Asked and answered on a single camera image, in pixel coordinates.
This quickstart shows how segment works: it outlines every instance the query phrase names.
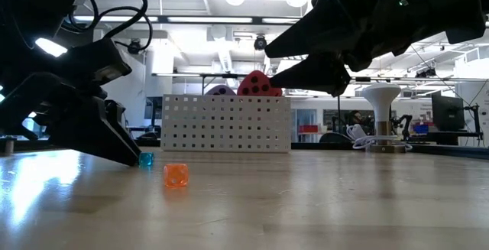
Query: wooden table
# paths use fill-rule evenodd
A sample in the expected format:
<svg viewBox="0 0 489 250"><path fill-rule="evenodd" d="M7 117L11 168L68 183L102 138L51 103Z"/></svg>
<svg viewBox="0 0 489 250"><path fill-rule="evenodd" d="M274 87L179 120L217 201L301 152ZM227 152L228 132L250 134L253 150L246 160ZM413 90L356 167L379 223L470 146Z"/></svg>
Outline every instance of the wooden table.
<svg viewBox="0 0 489 250"><path fill-rule="evenodd" d="M488 249L489 162L350 151L0 160L0 249ZM187 188L162 186L187 163Z"/></svg>

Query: lamp base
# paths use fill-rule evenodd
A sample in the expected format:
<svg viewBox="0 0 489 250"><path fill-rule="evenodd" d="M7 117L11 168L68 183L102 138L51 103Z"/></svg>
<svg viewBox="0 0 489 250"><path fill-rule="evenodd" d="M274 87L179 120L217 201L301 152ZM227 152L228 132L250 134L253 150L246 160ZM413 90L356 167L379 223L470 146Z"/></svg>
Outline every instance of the lamp base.
<svg viewBox="0 0 489 250"><path fill-rule="evenodd" d="M367 147L366 151L371 152L371 153L405 154L406 153L406 146L372 144L372 145Z"/></svg>

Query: computer monitor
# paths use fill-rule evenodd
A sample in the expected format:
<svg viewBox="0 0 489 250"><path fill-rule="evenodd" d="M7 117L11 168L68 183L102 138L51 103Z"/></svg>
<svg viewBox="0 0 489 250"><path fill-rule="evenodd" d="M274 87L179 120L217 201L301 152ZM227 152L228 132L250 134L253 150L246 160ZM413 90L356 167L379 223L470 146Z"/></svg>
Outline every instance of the computer monitor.
<svg viewBox="0 0 489 250"><path fill-rule="evenodd" d="M439 131L460 131L465 127L464 101L460 98L432 96L433 122Z"/></svg>

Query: orange die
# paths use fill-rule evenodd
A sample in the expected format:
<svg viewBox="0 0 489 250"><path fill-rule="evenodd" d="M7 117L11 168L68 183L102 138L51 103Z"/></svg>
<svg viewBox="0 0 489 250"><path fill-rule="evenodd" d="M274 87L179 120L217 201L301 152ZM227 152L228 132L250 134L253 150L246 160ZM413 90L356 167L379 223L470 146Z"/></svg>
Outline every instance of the orange die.
<svg viewBox="0 0 489 250"><path fill-rule="evenodd" d="M168 164L163 169L166 187L184 187L189 183L189 168L185 164Z"/></svg>

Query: white perforated box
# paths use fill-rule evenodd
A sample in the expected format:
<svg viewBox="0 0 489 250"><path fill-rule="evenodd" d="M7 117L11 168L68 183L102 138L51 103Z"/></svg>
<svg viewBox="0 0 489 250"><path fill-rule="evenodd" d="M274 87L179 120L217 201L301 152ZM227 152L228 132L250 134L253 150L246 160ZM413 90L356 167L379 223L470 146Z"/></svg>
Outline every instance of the white perforated box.
<svg viewBox="0 0 489 250"><path fill-rule="evenodd" d="M290 151L285 97L165 95L162 120L164 151Z"/></svg>

